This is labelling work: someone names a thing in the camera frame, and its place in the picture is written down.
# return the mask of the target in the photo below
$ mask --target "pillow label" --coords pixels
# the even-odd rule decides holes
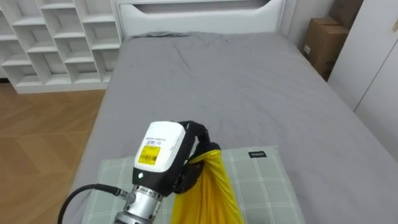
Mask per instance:
[[[250,158],[263,158],[267,157],[267,154],[264,151],[258,151],[258,152],[249,152]]]

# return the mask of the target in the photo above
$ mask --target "bed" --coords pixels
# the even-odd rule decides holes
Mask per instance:
[[[278,145],[307,223],[398,223],[398,164],[289,43],[287,4],[168,11],[176,1],[193,0],[147,1],[157,14],[115,3],[125,39],[71,190],[103,159],[134,155],[150,122],[194,120],[223,149]],[[87,198],[65,223],[81,222]]]

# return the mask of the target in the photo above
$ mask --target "white shelf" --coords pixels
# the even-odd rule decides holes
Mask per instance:
[[[18,66],[18,65],[32,65],[26,54],[13,55],[7,59],[1,66]]]
[[[65,60],[65,63],[86,63],[94,62],[91,52],[72,52]]]
[[[82,23],[95,23],[95,22],[114,22],[114,16],[112,13],[96,13],[88,14],[83,16],[81,19]]]
[[[73,2],[65,2],[65,0],[53,0],[44,3],[41,9],[73,9],[75,4]]]
[[[0,41],[5,41],[5,40],[18,40],[18,38],[15,34],[10,34],[8,32],[2,33],[0,31]]]
[[[67,84],[72,84],[72,81],[70,80],[70,77],[68,74],[56,74],[56,75],[51,75],[49,80],[47,80],[47,83],[45,85],[67,85]]]
[[[12,23],[13,26],[34,26],[34,25],[45,25],[45,21],[42,16],[24,16]]]
[[[111,2],[0,0],[0,70],[16,91],[105,89],[121,45]]]
[[[54,39],[79,38],[85,36],[83,29],[79,29],[78,27],[66,27],[57,31],[54,35]]]
[[[57,47],[53,42],[38,42],[26,51],[27,53],[57,52]]]
[[[104,39],[95,40],[94,44],[91,46],[93,50],[108,50],[108,49],[119,49],[120,42],[118,39]]]
[[[75,84],[80,83],[100,83],[100,75],[97,72],[79,73],[76,77]]]
[[[41,86],[42,82],[39,80],[37,75],[25,76],[18,84],[17,87],[22,86]]]

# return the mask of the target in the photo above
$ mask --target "pillow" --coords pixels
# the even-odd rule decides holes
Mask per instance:
[[[222,158],[245,223],[305,223],[276,147],[223,149]],[[98,183],[130,192],[133,165],[134,157],[103,161]],[[163,199],[154,224],[170,223],[173,201],[173,194]],[[93,190],[82,223],[113,223],[124,204],[113,195]]]

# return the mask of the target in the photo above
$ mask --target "white wardrobe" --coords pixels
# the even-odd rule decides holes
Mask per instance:
[[[398,161],[398,1],[364,0],[329,85]]]

